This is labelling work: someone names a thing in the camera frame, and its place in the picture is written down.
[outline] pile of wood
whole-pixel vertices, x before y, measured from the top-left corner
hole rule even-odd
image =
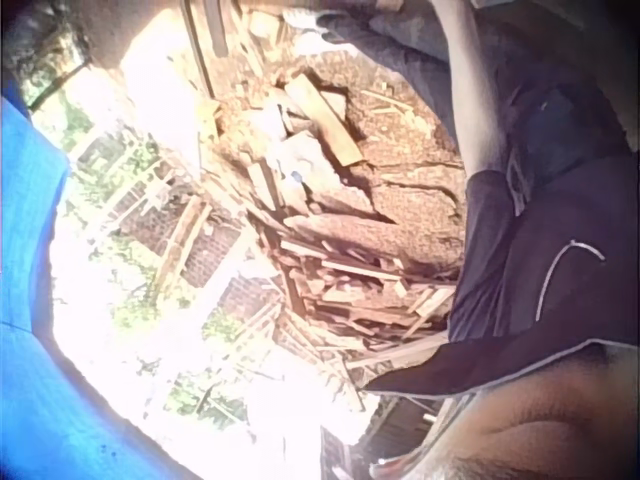
[[[370,377],[385,370],[381,364],[388,369],[423,361],[446,342],[455,287],[417,274],[402,254],[382,255],[296,228],[300,219],[327,213],[376,220],[367,194],[333,167],[363,160],[345,112],[343,95],[297,76],[255,112],[272,142],[266,158],[252,161],[246,172],[232,174],[228,164],[224,172],[220,165],[208,168],[205,187],[217,198],[226,192],[245,209],[261,252],[281,274],[276,283],[286,308],[274,339],[295,345],[328,373],[350,378],[361,368]],[[396,306],[383,306],[385,296]],[[358,379],[366,376],[359,373]]]

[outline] white drawstring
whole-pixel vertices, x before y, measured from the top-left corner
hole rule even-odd
[[[547,288],[549,287],[549,282],[551,281],[551,275],[553,275],[553,271],[558,266],[558,262],[560,261],[562,256],[573,247],[584,248],[588,252],[591,252],[596,257],[598,257],[601,262],[605,261],[604,255],[597,248],[592,247],[591,245],[588,245],[586,243],[576,242],[575,240],[571,240],[569,244],[562,247],[562,250],[560,250],[556,255],[556,258],[553,259],[553,262],[551,263],[551,267],[549,267],[549,270],[547,271],[547,276],[544,279],[544,284],[542,285],[542,291],[540,292],[540,298],[538,299],[538,309],[536,311],[536,322],[540,320],[540,316],[542,315],[542,305],[544,304],[544,296],[547,293]]]

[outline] dirt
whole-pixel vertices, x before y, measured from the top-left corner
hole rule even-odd
[[[157,92],[154,104],[136,97],[144,88],[138,88],[138,93],[131,88],[133,77],[143,86],[158,83],[160,70],[140,68],[140,62],[151,57],[156,59],[154,65],[160,61],[169,65],[185,88],[198,90],[202,101],[198,71],[177,2],[75,0],[75,13],[94,63],[106,69],[115,84],[127,92],[138,116],[144,117],[143,110],[147,109],[147,117],[163,114],[176,126],[183,123],[177,112],[181,104],[171,91]],[[266,49],[264,74],[258,77],[242,56],[238,37],[232,31],[228,35],[231,54],[218,59],[213,55],[198,5],[194,17],[216,100],[221,102],[219,141],[205,136],[201,149],[215,150],[240,163],[264,156],[268,138],[252,126],[247,112],[261,108],[274,86],[282,86],[304,71],[317,87],[347,95],[347,128],[365,162],[348,170],[334,166],[350,185],[370,195],[381,214],[379,222],[362,220],[371,222],[366,228],[361,222],[349,221],[331,221],[324,226],[354,244],[374,246],[385,254],[399,252],[405,242],[405,250],[414,260],[435,271],[461,263],[465,215],[461,161],[443,126],[401,77],[362,55],[353,57],[346,52],[295,58],[290,48],[295,33],[290,30],[276,50]],[[406,103],[422,120],[416,122],[403,115],[402,109],[372,113],[389,105],[363,94],[363,90]],[[300,228],[311,228],[308,220],[298,223]],[[313,228],[319,223],[314,221]],[[363,240],[363,236],[378,238]]]

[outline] person's arm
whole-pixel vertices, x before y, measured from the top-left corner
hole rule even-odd
[[[453,115],[467,178],[506,171],[506,135],[496,85],[468,0],[432,0],[449,46]]]

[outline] blue tarp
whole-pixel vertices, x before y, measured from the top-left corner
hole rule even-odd
[[[52,338],[48,250],[68,174],[65,155],[3,98],[2,473],[20,479],[197,478],[119,417]]]

